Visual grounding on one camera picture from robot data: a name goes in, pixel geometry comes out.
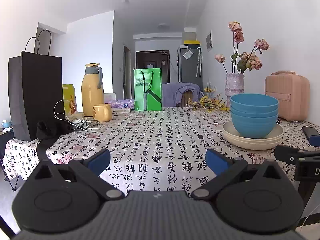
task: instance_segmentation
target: vase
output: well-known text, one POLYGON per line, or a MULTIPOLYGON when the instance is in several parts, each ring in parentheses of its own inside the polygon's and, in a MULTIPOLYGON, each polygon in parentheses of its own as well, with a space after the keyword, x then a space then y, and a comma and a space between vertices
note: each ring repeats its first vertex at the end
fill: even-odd
POLYGON ((227 74, 225 95, 227 96, 227 107, 230 107, 230 98, 233 95, 244 93, 244 79, 243 74, 227 74))

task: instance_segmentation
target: suitcase handle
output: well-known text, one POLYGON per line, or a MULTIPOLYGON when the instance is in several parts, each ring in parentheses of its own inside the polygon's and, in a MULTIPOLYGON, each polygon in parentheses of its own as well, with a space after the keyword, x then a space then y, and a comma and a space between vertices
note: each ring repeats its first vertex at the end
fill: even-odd
POLYGON ((271 75, 272 75, 272 76, 275 76, 275 75, 280 75, 280 74, 294 74, 294 75, 295 75, 295 72, 293 72, 293 71, 281 70, 281 71, 278 71, 278 72, 274 72, 274 73, 272 73, 271 75))

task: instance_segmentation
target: beige plate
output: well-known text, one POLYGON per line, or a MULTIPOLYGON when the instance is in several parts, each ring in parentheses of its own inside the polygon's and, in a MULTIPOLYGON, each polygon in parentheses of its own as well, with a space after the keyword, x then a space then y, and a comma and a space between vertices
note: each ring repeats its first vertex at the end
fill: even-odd
POLYGON ((280 138, 278 141, 273 142, 273 143, 268 143, 268 142, 264 142, 264 143, 252 143, 252 142, 244 142, 244 141, 239 141, 236 138, 230 137, 229 135, 223 133, 223 137, 230 143, 244 148, 244 149, 248 149, 248 150, 268 150, 268 149, 272 149, 274 147, 276 147, 278 144, 280 144, 280 141, 282 140, 282 138, 280 138))
POLYGON ((246 138, 246 137, 242 137, 240 133, 238 133, 235 127, 233 126, 232 121, 229 121, 223 124, 222 133, 227 135, 228 137, 232 137, 239 141, 251 142, 254 144, 268 144, 268 143, 276 142, 278 141, 278 139, 281 140, 284 130, 281 125, 276 123, 276 126, 265 138, 261 138, 261 139, 246 138))

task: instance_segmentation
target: brown door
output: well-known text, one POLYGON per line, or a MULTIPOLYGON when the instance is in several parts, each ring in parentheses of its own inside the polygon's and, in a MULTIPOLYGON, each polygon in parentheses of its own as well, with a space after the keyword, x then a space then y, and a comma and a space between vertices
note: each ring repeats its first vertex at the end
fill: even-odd
POLYGON ((169 66, 169 51, 139 51, 137 57, 137 69, 143 68, 161 68, 162 83, 170 83, 170 66, 169 66))

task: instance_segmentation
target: refrigerator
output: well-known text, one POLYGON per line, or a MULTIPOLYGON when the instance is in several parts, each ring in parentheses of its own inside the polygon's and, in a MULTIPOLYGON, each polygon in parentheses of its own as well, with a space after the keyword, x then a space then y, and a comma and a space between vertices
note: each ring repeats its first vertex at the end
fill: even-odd
POLYGON ((202 91, 202 68, 200 67, 200 62, 197 72, 199 50, 190 49, 193 54, 190 58, 186 59, 183 55, 188 50, 189 49, 178 49, 179 82, 197 84, 202 91))

